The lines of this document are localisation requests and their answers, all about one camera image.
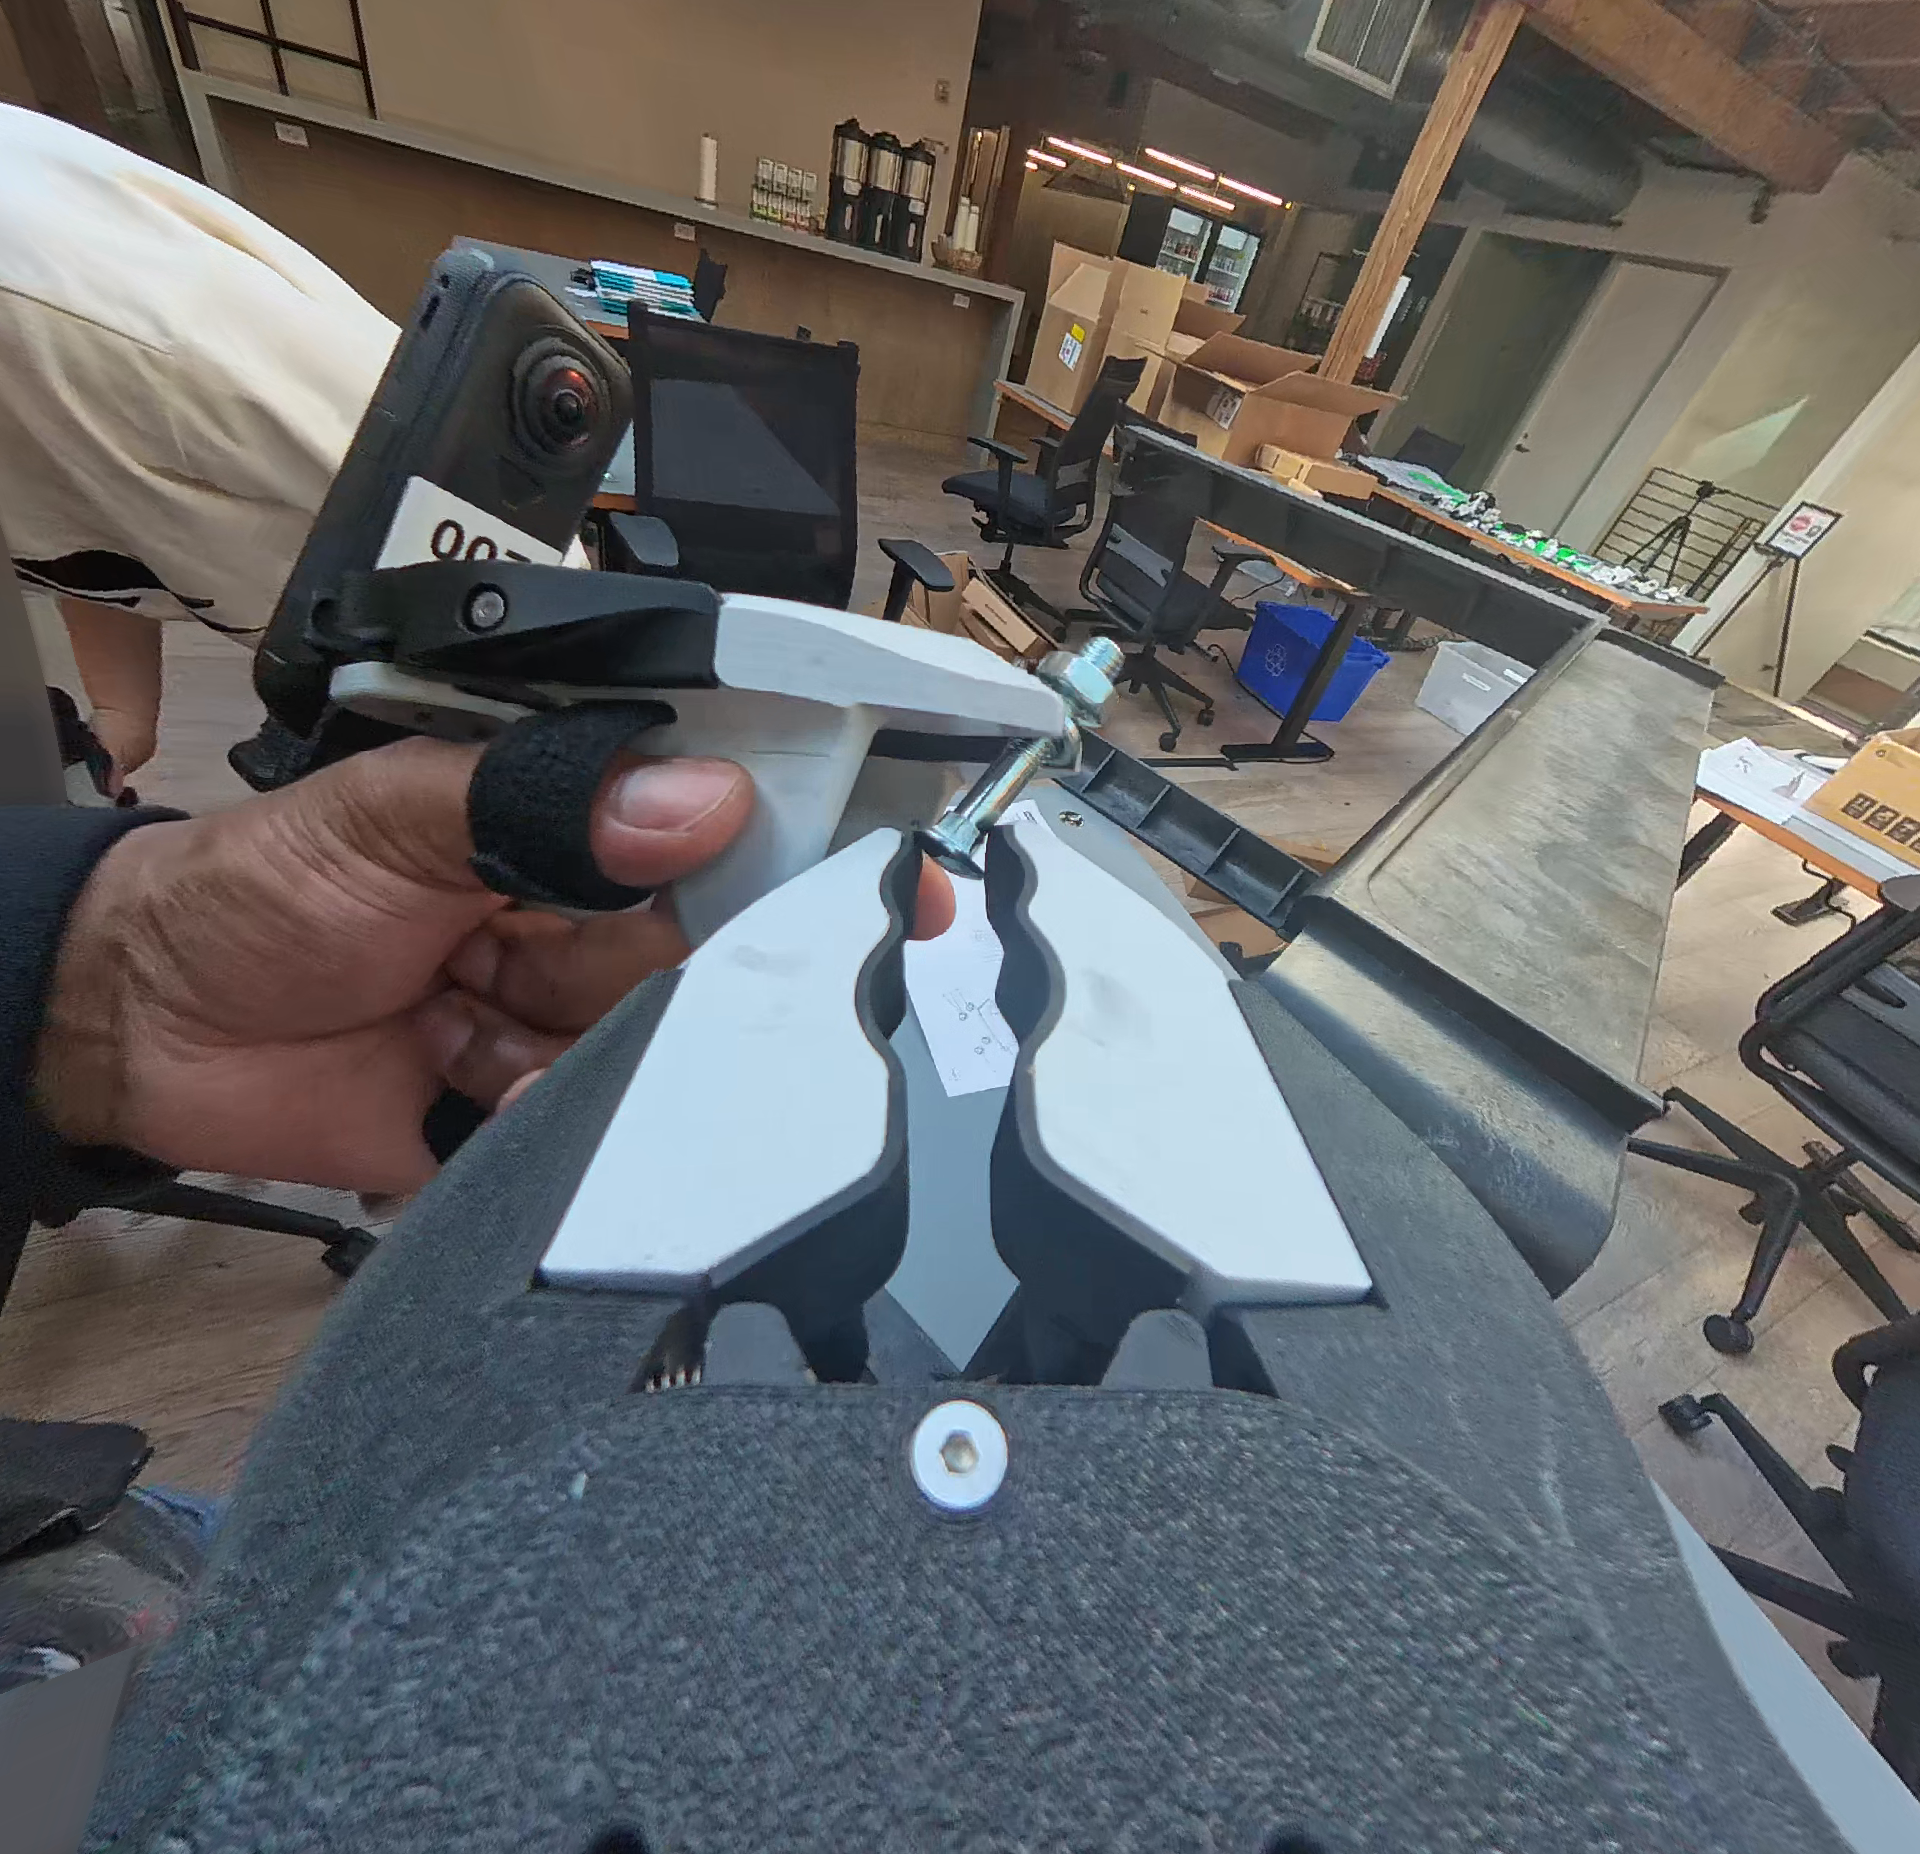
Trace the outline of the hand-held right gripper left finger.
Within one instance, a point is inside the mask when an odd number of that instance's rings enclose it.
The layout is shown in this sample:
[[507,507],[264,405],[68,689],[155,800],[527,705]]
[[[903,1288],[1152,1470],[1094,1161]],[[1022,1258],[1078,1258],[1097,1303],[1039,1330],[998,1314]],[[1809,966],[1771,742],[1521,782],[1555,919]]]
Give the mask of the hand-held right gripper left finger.
[[694,951],[541,1260],[566,1288],[873,1292],[907,1240],[910,834],[879,829]]

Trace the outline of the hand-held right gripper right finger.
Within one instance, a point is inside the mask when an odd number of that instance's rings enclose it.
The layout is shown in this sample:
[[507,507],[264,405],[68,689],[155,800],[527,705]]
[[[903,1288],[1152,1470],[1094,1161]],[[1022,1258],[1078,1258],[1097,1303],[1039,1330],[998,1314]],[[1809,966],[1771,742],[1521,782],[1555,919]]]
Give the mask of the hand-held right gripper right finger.
[[1363,1301],[1373,1280],[1225,960],[1041,821],[995,831],[1018,1039],[995,1246],[1046,1309]]

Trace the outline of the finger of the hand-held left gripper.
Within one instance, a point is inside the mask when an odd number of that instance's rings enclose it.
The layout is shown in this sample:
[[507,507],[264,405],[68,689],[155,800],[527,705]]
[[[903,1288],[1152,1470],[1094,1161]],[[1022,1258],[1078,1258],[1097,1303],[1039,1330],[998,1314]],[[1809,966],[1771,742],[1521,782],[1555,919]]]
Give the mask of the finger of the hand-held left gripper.
[[972,640],[781,597],[715,604],[712,757],[982,763],[1008,744],[1069,742],[1064,697]]

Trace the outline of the silver bolt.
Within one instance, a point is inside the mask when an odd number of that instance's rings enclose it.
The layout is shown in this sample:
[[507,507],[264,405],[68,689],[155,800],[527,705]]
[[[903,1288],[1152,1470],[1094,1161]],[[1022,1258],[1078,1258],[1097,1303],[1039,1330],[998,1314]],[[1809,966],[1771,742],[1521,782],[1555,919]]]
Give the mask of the silver bolt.
[[982,846],[985,835],[995,827],[1001,813],[1012,807],[1033,776],[1046,767],[1074,769],[1082,763],[1083,737],[1094,730],[1078,728],[1069,718],[1062,697],[1057,692],[1053,695],[1064,711],[1064,730],[1054,737],[1010,742],[994,766],[977,776],[969,791],[955,800],[936,826],[922,826],[916,829],[916,841],[925,858],[932,858],[942,864],[942,870],[965,877],[980,877],[982,866],[974,858],[975,852]]

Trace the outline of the silver nut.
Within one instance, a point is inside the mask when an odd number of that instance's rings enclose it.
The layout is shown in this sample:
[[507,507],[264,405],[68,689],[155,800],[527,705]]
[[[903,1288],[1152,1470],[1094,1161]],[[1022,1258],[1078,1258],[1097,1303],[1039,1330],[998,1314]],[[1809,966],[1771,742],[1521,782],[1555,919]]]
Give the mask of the silver nut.
[[1083,730],[1099,728],[1126,665],[1123,648],[1111,637],[1093,637],[1080,648],[1053,648],[1035,665],[1035,678],[1057,692],[1069,718]]

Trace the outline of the black plastic cart leg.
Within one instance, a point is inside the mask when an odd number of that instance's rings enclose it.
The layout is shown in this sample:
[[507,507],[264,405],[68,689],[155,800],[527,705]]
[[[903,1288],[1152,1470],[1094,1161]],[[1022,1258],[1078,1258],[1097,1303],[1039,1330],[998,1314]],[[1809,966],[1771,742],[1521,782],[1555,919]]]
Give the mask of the black plastic cart leg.
[[1090,732],[1080,744],[1078,763],[1057,774],[1065,791],[1238,912],[1278,936],[1292,934],[1292,909],[1319,877],[1306,860],[1238,826],[1163,767]]

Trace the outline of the cluttered wooden-edged desk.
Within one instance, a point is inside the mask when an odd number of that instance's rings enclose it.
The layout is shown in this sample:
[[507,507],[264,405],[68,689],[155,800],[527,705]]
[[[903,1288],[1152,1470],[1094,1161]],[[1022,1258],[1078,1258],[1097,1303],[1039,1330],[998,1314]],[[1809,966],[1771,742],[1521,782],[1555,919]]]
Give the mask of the cluttered wooden-edged desk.
[[1334,465],[1359,477],[1361,487],[1348,500],[1359,500],[1373,520],[1594,607],[1645,640],[1671,643],[1709,613],[1705,603],[1672,577],[1605,562],[1549,533],[1505,523],[1488,494],[1447,494],[1424,468],[1373,457],[1336,457]]

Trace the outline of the person's left hand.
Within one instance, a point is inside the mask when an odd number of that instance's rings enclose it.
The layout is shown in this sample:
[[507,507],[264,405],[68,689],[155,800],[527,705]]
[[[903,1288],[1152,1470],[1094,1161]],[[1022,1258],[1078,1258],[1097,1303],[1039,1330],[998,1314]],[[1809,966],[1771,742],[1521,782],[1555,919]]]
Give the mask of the person's left hand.
[[370,1194],[438,1172],[443,1095],[517,1098],[688,952],[673,885],[745,826],[729,762],[631,759],[599,864],[658,895],[571,919],[477,877],[473,744],[408,737],[246,805],[108,839],[55,899],[5,1098],[59,1150]]

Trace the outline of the white instruction sheet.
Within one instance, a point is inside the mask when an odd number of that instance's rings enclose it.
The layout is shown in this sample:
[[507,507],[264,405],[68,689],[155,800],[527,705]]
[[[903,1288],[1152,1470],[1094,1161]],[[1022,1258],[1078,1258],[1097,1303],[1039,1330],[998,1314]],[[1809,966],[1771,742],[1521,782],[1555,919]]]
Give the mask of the white instruction sheet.
[[907,1000],[946,1096],[1001,1093],[1018,1057],[1018,1035],[995,1002],[1004,949],[985,881],[955,870],[946,877],[953,919],[940,936],[907,942]]

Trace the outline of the black office chair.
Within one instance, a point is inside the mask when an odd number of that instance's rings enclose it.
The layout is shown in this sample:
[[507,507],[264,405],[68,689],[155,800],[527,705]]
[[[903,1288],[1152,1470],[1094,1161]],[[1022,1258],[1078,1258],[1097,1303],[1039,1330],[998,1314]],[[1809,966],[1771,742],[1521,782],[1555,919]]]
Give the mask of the black office chair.
[[975,510],[985,542],[1064,547],[1093,525],[1099,459],[1116,416],[1145,371],[1143,356],[1105,360],[1089,402],[1065,429],[1037,443],[1035,459],[1020,447],[972,436],[990,462],[975,472],[951,473],[942,492]]
[[1159,746],[1172,757],[1182,734],[1182,722],[1172,692],[1188,695],[1199,705],[1197,723],[1209,728],[1216,714],[1212,692],[1174,673],[1166,651],[1193,651],[1232,576],[1259,569],[1280,573],[1280,562],[1264,550],[1218,544],[1216,569],[1207,584],[1185,572],[1180,561],[1145,544],[1116,523],[1104,523],[1089,554],[1080,593],[1089,603],[1073,618],[1101,625],[1118,648],[1115,686],[1123,692],[1147,692],[1166,718]]
[[1847,1339],[1832,1372],[1859,1409],[1856,1444],[1828,1450],[1837,1489],[1801,1481],[1721,1392],[1677,1394],[1662,1404],[1662,1419],[1677,1437],[1724,1424],[1837,1574],[1835,1588],[1713,1549],[1755,1597],[1830,1632],[1828,1652],[1842,1674],[1878,1684],[1868,1737],[1917,1791],[1917,1314]]
[[1752,1323],[1787,1258],[1792,1237],[1812,1236],[1886,1319],[1906,1301],[1853,1233],[1870,1218],[1892,1243],[1915,1254],[1915,1228],[1868,1182],[1865,1172],[1917,1197],[1917,876],[1885,883],[1874,915],[1817,951],[1760,998],[1739,1041],[1745,1073],[1763,1078],[1818,1131],[1806,1158],[1768,1150],[1715,1107],[1679,1088],[1664,1104],[1709,1130],[1716,1150],[1632,1140],[1632,1151],[1745,1186],[1744,1218],[1760,1236],[1739,1300],[1710,1312],[1701,1332],[1713,1351],[1752,1351]]
[[630,312],[634,500],[614,562],[845,609],[859,552],[859,345]]

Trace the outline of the open cardboard box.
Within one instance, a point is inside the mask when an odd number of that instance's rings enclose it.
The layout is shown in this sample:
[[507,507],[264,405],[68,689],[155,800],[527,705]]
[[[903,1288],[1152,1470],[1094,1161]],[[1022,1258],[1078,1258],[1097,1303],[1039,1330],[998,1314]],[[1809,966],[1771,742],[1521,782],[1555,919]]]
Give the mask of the open cardboard box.
[[1200,453],[1252,468],[1263,447],[1302,459],[1336,459],[1351,427],[1401,397],[1321,377],[1319,356],[1233,331],[1212,332],[1169,356],[1169,386],[1156,418],[1188,433]]
[[1188,283],[1177,273],[1057,240],[1025,386],[1078,414],[1105,356],[1163,351],[1185,295]]

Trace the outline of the long grey counter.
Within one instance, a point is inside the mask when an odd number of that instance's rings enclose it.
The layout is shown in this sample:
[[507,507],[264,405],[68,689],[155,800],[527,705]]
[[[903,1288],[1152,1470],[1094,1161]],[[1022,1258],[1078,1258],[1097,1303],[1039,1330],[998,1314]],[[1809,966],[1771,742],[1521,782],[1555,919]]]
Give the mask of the long grey counter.
[[186,86],[211,176],[392,317],[459,235],[561,276],[591,260],[690,273],[707,251],[729,270],[722,327],[859,345],[862,427],[960,447],[995,418],[1022,309],[1006,285],[214,75]]

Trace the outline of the blue recycling bin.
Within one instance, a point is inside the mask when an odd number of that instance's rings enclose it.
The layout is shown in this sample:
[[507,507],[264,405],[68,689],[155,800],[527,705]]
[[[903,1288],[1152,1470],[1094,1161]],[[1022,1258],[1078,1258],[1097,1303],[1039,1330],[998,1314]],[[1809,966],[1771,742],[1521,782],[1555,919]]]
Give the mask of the blue recycling bin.
[[[1253,604],[1253,625],[1235,659],[1235,683],[1270,712],[1287,714],[1306,689],[1336,628],[1337,616],[1326,609],[1263,597]],[[1341,651],[1308,722],[1341,722],[1389,665],[1391,653],[1358,636]]]

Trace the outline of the white plastic bin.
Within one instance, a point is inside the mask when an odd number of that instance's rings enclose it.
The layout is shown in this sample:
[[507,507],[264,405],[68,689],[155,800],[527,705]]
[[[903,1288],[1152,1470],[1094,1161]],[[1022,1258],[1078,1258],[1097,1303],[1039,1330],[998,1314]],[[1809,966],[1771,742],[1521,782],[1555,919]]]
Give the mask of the white plastic bin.
[[1533,665],[1472,640],[1441,641],[1421,680],[1415,707],[1462,737],[1474,734],[1533,675]]

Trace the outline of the glass-door drinks fridge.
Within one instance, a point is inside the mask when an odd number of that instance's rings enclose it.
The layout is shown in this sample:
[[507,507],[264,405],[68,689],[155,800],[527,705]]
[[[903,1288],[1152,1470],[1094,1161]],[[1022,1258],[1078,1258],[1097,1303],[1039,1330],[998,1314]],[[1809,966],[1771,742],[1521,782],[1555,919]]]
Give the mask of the glass-door drinks fridge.
[[1235,311],[1261,242],[1259,225],[1235,222],[1218,209],[1178,204],[1159,188],[1132,185],[1116,257],[1197,283],[1212,307]]

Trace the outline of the cardboard box with black icons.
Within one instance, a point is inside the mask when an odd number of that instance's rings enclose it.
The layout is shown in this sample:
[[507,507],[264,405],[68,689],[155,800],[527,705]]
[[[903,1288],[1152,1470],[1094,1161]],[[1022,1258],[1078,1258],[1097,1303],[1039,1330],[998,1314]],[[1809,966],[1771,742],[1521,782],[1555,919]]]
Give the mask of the cardboard box with black icons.
[[1917,860],[1917,728],[1892,728],[1865,744],[1804,800],[1820,817],[1896,858]]

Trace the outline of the glossy dark printed bag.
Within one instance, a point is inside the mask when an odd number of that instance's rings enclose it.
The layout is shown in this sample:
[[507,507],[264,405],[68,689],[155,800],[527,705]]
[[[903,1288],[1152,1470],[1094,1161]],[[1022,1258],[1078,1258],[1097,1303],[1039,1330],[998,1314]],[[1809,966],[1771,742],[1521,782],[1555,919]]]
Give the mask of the glossy dark printed bag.
[[65,1520],[34,1536],[3,1565],[3,1691],[166,1637],[220,1516],[206,1496],[132,1488],[91,1528]]

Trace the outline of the ceiling air vent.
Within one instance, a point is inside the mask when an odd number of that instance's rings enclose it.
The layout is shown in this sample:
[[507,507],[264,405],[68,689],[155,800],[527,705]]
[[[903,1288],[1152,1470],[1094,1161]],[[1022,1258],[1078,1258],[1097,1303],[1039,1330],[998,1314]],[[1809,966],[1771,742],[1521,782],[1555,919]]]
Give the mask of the ceiling air vent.
[[1306,59],[1383,97],[1396,95],[1432,0],[1321,0]]

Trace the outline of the wooden post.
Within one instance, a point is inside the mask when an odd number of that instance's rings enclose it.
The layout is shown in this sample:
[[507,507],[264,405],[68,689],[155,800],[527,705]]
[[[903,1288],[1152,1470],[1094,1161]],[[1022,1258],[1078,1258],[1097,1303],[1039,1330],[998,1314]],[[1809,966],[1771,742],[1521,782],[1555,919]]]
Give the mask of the wooden post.
[[1522,0],[1477,0],[1389,206],[1379,215],[1356,287],[1337,316],[1318,365],[1319,377],[1337,384],[1358,380],[1379,328],[1385,327],[1409,257],[1427,226],[1455,156],[1505,62],[1522,13]]

